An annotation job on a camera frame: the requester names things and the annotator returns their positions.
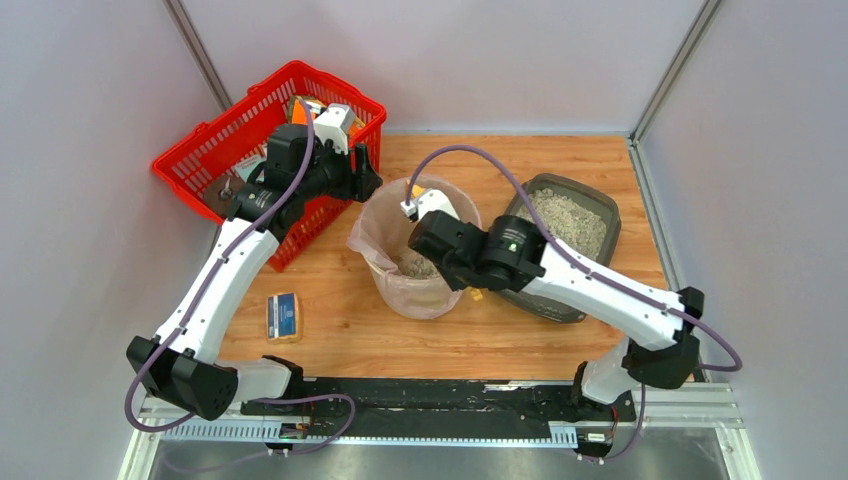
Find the yellow litter scoop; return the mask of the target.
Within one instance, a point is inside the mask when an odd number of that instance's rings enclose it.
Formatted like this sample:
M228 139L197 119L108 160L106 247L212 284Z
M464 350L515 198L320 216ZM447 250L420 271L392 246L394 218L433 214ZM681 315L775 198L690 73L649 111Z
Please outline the yellow litter scoop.
M468 294L470 295L470 297L471 297L471 298L472 298L475 302L479 302L479 301L481 301L481 300L483 299L483 293L482 293L482 291L481 291L480 289L478 289L478 288L474 288L474 287L469 287L469 288L467 289L467 291L468 291Z

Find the white bin with bag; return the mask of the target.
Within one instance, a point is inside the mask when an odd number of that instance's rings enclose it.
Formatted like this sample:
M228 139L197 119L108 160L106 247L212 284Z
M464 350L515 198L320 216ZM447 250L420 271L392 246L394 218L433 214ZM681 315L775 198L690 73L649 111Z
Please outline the white bin with bag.
M399 179L377 189L363 205L346 244L363 257L393 311L412 319L435 319L453 309L462 293L451 290L435 265L407 246L415 225L400 207L406 187L407 180Z

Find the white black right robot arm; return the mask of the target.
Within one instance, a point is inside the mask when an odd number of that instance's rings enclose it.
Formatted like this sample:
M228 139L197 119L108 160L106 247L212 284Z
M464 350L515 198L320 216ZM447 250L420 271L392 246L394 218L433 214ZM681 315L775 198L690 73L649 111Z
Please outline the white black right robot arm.
M677 389L697 367L699 341L680 317L686 311L682 294L579 260L575 251L559 240L547 241L523 218L502 215L482 230L443 211L429 212L408 245L430 260L453 290L524 292L623 332L625 340L576 373L576 392L588 400L611 404L639 385Z

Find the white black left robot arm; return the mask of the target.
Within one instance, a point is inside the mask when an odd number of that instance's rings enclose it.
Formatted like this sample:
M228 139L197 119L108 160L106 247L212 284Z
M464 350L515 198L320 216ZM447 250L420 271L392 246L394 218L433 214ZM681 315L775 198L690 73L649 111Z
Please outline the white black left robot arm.
M223 364L229 324L253 280L304 217L308 202L329 197L363 203L382 180L366 144L344 134L285 123L267 141L267 156L224 202L216 245L174 313L151 337L136 336L126 357L136 375L129 390L185 411L219 418L231 404L283 397L301 367L265 355Z

